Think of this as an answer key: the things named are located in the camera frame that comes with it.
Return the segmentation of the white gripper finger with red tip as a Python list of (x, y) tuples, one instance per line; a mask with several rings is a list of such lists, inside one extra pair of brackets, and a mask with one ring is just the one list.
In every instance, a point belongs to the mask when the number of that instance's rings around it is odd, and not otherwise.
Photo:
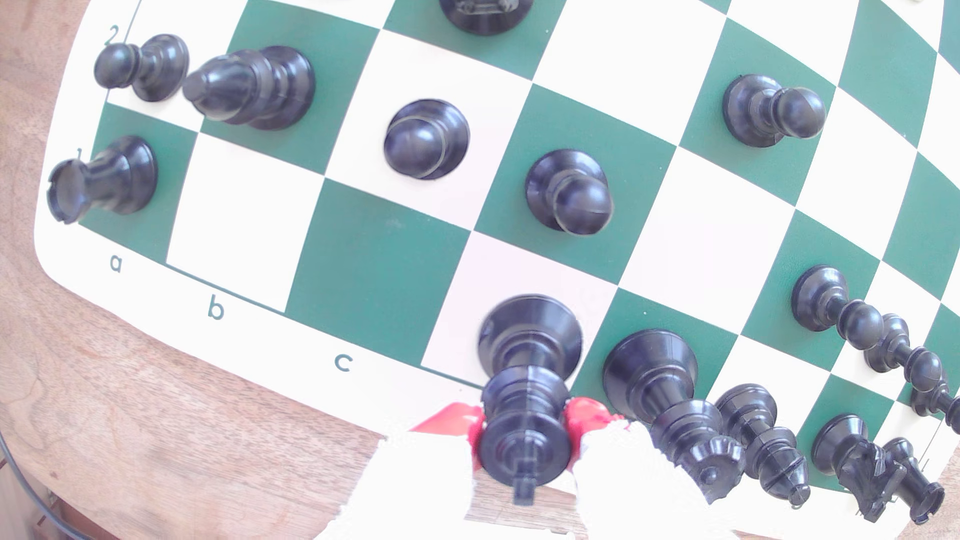
[(483, 421), (481, 406), (451, 402), (389, 434), (317, 539), (452, 539), (474, 497)]
[(563, 421), (589, 539), (738, 538), (687, 472), (654, 447), (643, 423), (592, 398), (570, 399)]

